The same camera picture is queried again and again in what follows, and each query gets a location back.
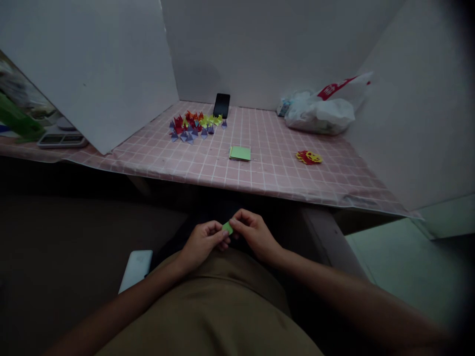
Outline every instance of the paper pyramid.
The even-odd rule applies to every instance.
[[[189,135],[189,136],[188,136],[187,142],[188,142],[190,145],[193,145],[193,135]]]

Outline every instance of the green sticky note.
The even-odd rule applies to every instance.
[[[229,225],[229,222],[227,222],[223,225],[223,230],[226,230],[227,232],[229,232],[229,236],[231,236],[231,234],[234,231],[233,228],[231,227],[231,225]]]
[[[250,161],[251,150],[245,147],[233,146],[229,151],[229,158],[239,159],[241,161]]]

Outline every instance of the black phone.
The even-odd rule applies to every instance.
[[[223,115],[223,119],[228,118],[229,100],[231,96],[228,94],[216,95],[216,102],[214,103],[213,116]]]

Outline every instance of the table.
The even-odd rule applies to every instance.
[[[170,121],[187,110],[211,114],[213,105],[180,101],[141,130],[101,155],[92,145],[83,149],[41,150],[35,143],[15,144],[0,137],[0,154],[40,162],[67,160],[130,176],[275,196],[340,208],[361,208],[408,217],[408,212],[370,171],[341,135],[323,136],[294,131],[273,111],[230,107],[228,128],[193,145],[172,142]],[[232,145],[251,149],[251,161],[232,161]],[[321,155],[323,163],[306,166],[297,151]]]

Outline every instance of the left hand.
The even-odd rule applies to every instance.
[[[177,262],[188,272],[198,268],[208,258],[213,248],[228,239],[229,233],[222,228],[223,226],[215,220],[196,225],[178,255]]]

